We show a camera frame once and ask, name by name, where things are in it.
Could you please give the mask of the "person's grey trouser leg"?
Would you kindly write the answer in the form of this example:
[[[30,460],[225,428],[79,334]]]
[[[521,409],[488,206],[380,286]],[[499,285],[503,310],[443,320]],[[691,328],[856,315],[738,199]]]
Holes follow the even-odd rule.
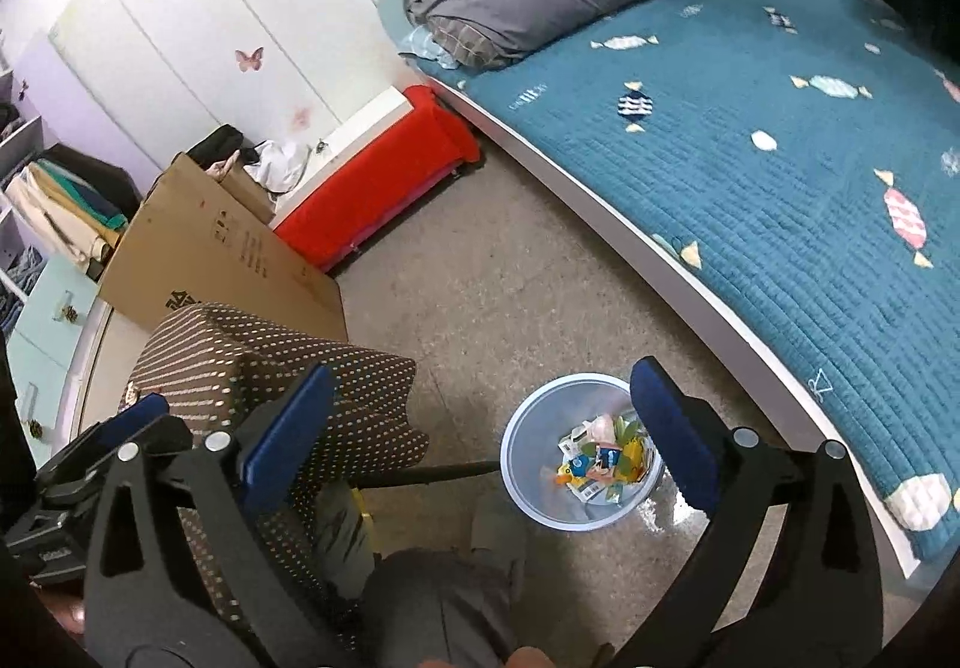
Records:
[[[345,484],[325,486],[313,515],[314,559],[364,666],[508,665],[527,530],[503,487],[478,498],[465,553],[409,548],[377,559]]]

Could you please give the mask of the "light blue trash bin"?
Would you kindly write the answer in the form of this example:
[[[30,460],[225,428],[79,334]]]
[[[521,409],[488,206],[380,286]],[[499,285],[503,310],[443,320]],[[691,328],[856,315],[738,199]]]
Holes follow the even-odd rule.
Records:
[[[635,484],[587,476],[581,452],[586,424],[601,414],[638,421],[647,470]],[[631,403],[628,384],[612,375],[565,375],[540,387],[514,411],[501,439],[501,478],[519,509],[551,530],[601,530],[638,509],[661,482],[664,460]]]

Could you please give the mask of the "white plastic bag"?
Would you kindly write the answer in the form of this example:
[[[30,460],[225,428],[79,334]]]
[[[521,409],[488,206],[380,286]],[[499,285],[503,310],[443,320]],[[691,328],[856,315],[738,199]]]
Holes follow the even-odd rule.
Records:
[[[256,159],[244,170],[256,184],[274,197],[293,190],[308,169],[311,148],[296,141],[265,140],[254,146]]]

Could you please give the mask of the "green plush leaf toy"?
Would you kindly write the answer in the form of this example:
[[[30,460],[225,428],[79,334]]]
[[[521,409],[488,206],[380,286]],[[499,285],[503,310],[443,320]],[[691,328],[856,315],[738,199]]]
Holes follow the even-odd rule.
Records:
[[[623,416],[601,414],[589,421],[581,452],[590,460],[587,476],[591,480],[635,484],[647,470],[640,423]]]

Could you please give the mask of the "brown polka dot tablecloth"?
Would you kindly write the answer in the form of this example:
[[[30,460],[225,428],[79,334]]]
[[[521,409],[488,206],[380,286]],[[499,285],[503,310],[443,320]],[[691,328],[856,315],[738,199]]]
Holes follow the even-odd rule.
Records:
[[[319,364],[335,379],[334,408],[278,509],[254,520],[270,559],[319,611],[338,642],[356,647],[358,603],[335,590],[320,567],[317,498],[352,476],[407,470],[430,437],[409,421],[416,365],[409,358],[314,338],[224,304],[194,304],[167,315],[128,375],[121,406],[160,393],[195,442],[235,431],[264,403],[283,397]]]

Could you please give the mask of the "teal quilted bed mattress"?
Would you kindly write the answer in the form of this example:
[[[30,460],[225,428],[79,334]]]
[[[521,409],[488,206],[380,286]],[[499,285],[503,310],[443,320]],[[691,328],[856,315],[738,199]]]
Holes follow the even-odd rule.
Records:
[[[809,393],[915,558],[958,531],[958,70],[864,0],[651,0],[427,73],[669,252]]]

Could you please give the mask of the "large cardboard box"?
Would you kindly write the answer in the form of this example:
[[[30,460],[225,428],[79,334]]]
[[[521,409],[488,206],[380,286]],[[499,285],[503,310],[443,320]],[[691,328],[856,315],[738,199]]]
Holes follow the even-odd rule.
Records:
[[[185,154],[122,234],[98,296],[146,331],[186,305],[221,302],[317,338],[348,338],[337,283]]]

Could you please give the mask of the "red covered bench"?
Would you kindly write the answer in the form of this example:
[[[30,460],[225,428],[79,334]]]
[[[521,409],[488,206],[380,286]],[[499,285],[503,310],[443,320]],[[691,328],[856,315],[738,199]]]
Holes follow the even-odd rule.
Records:
[[[277,208],[275,234],[327,271],[456,170],[482,159],[466,122],[423,85],[370,102],[371,128],[343,143]]]

